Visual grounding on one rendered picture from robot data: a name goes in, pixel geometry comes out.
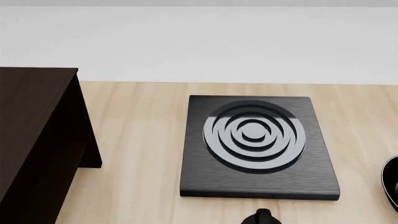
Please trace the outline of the black electric hob plate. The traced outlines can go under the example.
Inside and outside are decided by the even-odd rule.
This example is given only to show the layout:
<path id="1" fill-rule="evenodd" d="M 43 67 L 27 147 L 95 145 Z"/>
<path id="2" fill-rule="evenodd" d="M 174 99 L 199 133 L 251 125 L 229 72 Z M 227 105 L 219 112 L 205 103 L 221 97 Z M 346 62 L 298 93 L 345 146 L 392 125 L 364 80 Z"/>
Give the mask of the black electric hob plate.
<path id="1" fill-rule="evenodd" d="M 311 99 L 190 96 L 180 195 L 338 200 Z"/>

